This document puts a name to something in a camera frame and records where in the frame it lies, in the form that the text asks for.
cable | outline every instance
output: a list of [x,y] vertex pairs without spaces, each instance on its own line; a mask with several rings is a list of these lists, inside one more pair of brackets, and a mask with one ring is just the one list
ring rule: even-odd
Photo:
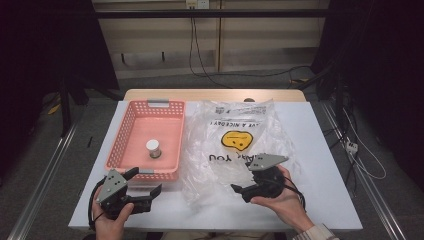
[[[196,47],[197,47],[197,53],[198,53],[198,58],[200,61],[200,65],[202,67],[202,70],[204,72],[205,75],[202,74],[198,74],[196,72],[194,72],[192,64],[191,64],[191,60],[192,60],[192,52],[193,52],[193,39],[195,39],[196,41]],[[289,89],[291,87],[291,84],[293,81],[296,82],[296,80],[292,79],[291,76],[291,71],[299,69],[299,68],[309,68],[310,66],[306,66],[306,65],[301,65],[301,66],[295,66],[290,68],[289,70],[285,70],[282,72],[278,72],[278,73],[271,73],[271,74],[242,74],[242,73],[215,73],[215,74],[209,74],[206,72],[204,66],[203,66],[203,61],[202,61],[202,57],[200,56],[200,48],[199,48],[199,43],[198,43],[198,38],[197,38],[197,26],[196,26],[196,20],[194,18],[191,18],[191,44],[190,44],[190,55],[189,55],[189,65],[190,65],[190,71],[192,72],[193,75],[198,76],[198,77],[207,77],[211,82],[213,82],[216,85],[225,87],[225,88],[232,88],[229,86],[226,86],[224,84],[218,83],[216,81],[214,81],[213,79],[211,79],[211,76],[244,76],[244,77],[272,77],[272,76],[278,76],[278,75],[282,75],[285,73],[289,73],[289,81],[290,81],[290,85],[287,87],[287,89]]]
[[277,186],[279,186],[279,187],[283,188],[283,190],[284,190],[284,188],[289,189],[290,191],[292,191],[292,192],[296,193],[296,194],[299,196],[299,200],[300,200],[300,203],[301,203],[301,204],[302,204],[302,206],[303,206],[303,209],[306,209],[306,201],[305,201],[305,197],[303,196],[303,193],[301,193],[301,192],[297,189],[296,185],[294,184],[294,182],[293,182],[290,178],[287,178],[287,177],[285,177],[285,176],[284,176],[284,178],[285,178],[286,180],[288,180],[288,181],[289,181],[289,182],[293,185],[293,187],[287,186],[287,185],[286,185],[286,184],[284,184],[284,183],[279,183],[279,182],[276,182],[276,181],[273,181],[273,180],[269,180],[269,179],[265,179],[265,178],[257,178],[257,179],[255,180],[255,182],[256,182],[256,181],[264,181],[264,182],[268,182],[268,183],[275,184],[275,185],[277,185]]
[[346,134],[347,134],[347,130],[348,130],[348,128],[346,128],[343,132],[342,132],[342,135],[340,136],[340,138],[339,139],[337,139],[337,141],[335,141],[333,144],[331,144],[328,148],[329,149],[332,149],[333,147],[335,147],[337,144],[339,144],[340,142],[345,142],[344,141],[344,139],[345,139],[345,136],[346,136]]
[[[348,116],[352,117],[352,119],[353,119],[353,125],[354,125],[353,129],[358,134],[358,122],[356,121],[355,114],[353,114],[353,110],[354,110],[353,109],[353,101],[352,101],[352,99],[350,98],[349,95],[347,95],[345,97],[347,98],[347,108],[346,107],[343,107],[343,109],[344,109],[344,111],[347,111]],[[354,138],[353,142],[354,143],[358,142],[358,139],[357,139],[356,135],[355,135],[355,138]]]
[[[347,151],[345,151],[345,154],[346,154],[347,159],[349,160],[349,155],[348,155]],[[352,161],[352,162],[351,162],[351,161],[349,161],[349,165],[350,165],[350,167],[349,167],[349,170],[348,170],[348,173],[347,173],[346,179],[345,179],[345,181],[344,181],[345,186],[347,187],[347,183],[348,183],[348,181],[349,181],[350,174],[351,174],[351,173],[353,173],[353,178],[354,178],[353,194],[354,194],[354,195],[355,195],[355,193],[356,193],[356,188],[357,188],[356,173],[355,173],[355,171],[353,171],[353,167],[355,166],[355,163],[356,163],[356,161]]]
[[333,133],[335,130],[337,130],[337,128],[331,128],[331,129],[323,130],[322,134],[324,136],[328,136],[329,134]]
[[352,155],[352,153],[349,153],[350,155],[351,155],[351,157],[352,157],[352,159],[353,159],[353,161],[354,162],[356,162],[356,164],[358,164],[358,167],[360,168],[360,169],[362,169],[362,171],[364,171],[368,176],[370,176],[370,177],[372,177],[372,178],[375,178],[375,179],[384,179],[385,177],[386,177],[386,175],[387,175],[387,173],[386,173],[386,169],[384,168],[384,166],[383,166],[383,164],[381,164],[381,162],[380,162],[380,160],[378,160],[378,158],[371,152],[371,150],[369,150],[368,149],[368,147],[362,142],[362,140],[361,140],[361,138],[358,136],[358,134],[357,134],[357,132],[355,131],[355,129],[354,129],[354,127],[353,127],[353,124],[352,124],[352,122],[351,122],[351,120],[350,120],[350,118],[349,118],[349,116],[348,116],[348,114],[347,114],[347,112],[346,112],[346,110],[343,108],[343,112],[345,113],[345,115],[346,115],[346,117],[347,117],[347,120],[349,121],[349,124],[350,124],[350,126],[352,127],[352,130],[353,130],[353,133],[355,134],[355,136],[358,138],[358,141],[365,147],[365,149],[374,157],[374,159],[377,161],[377,163],[381,166],[381,168],[383,169],[383,172],[384,172],[384,174],[383,174],[383,176],[382,177],[377,177],[377,176],[374,176],[373,174],[371,174],[370,172],[368,172],[361,164],[359,164],[358,162],[357,162],[357,160],[356,160],[356,158]]
[[96,221],[97,221],[97,219],[99,219],[99,217],[103,216],[103,214],[105,214],[105,212],[100,213],[100,215],[99,215],[99,216],[97,216],[97,217],[93,220],[93,222],[96,222]]
[[96,220],[93,221],[93,216],[92,216],[92,204],[93,204],[93,200],[94,200],[94,195],[97,191],[97,189],[105,182],[106,180],[106,176],[100,180],[98,183],[96,183],[96,186],[94,186],[93,191],[91,192],[90,195],[90,201],[88,203],[88,225],[90,226],[90,229],[92,229],[93,231],[96,231],[96,225],[95,225],[95,221],[97,220],[98,217],[97,216]]
[[210,76],[206,73],[205,67],[203,66],[202,58],[200,57],[199,43],[198,43],[198,41],[197,41],[197,27],[196,27],[196,20],[195,20],[194,18],[191,18],[191,44],[190,44],[190,60],[189,60],[189,62],[190,62],[190,70],[191,70],[191,72],[192,72],[194,75],[199,76],[199,75],[197,75],[197,74],[193,71],[193,68],[192,68],[192,66],[191,66],[191,53],[192,53],[192,50],[193,50],[193,29],[194,29],[194,36],[195,36],[195,39],[196,39],[197,54],[198,54],[198,56],[199,56],[200,65],[202,66],[203,72],[205,73],[206,77],[207,77],[207,78],[208,78],[211,82],[213,82],[214,84],[216,84],[216,85],[218,85],[218,86],[221,86],[221,87],[224,87],[224,88],[232,89],[232,87],[229,87],[229,86],[227,86],[227,85],[224,85],[224,84],[221,84],[221,83],[218,83],[218,82],[214,81],[214,80],[213,80],[213,79],[212,79],[212,78],[211,78],[211,77],[210,77]]

clear plastic bag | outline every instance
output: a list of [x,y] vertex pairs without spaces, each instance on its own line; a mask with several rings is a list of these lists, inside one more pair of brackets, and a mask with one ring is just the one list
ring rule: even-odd
[[245,163],[260,153],[287,156],[285,165],[300,171],[272,100],[199,102],[193,116],[186,118],[184,132],[181,179],[189,204],[201,204],[217,190],[233,194],[230,184],[251,185],[252,173]]

power outlet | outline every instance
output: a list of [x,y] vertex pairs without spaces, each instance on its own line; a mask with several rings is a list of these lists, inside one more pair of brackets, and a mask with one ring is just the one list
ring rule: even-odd
[[197,9],[209,9],[209,0],[197,0]]
[[346,150],[355,154],[358,151],[358,144],[348,141],[346,142]]
[[186,0],[187,9],[197,9],[197,0]]

pink plastic basket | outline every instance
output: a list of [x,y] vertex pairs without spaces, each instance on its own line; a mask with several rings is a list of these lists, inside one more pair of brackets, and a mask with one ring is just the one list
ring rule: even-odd
[[[132,179],[136,181],[177,180],[184,116],[184,101],[130,101],[105,168],[124,172],[138,167],[140,174]],[[146,148],[151,139],[159,141],[158,158]]]

wrist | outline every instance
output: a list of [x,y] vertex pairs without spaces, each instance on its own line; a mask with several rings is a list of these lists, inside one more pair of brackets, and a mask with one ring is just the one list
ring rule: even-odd
[[305,232],[299,233],[294,240],[301,239],[338,239],[324,224],[318,224]]
[[296,230],[297,233],[306,232],[313,226],[315,226],[315,224],[311,221],[311,219],[308,216],[306,216],[306,214],[304,216],[296,218],[292,224],[292,227],[294,228],[294,230]]

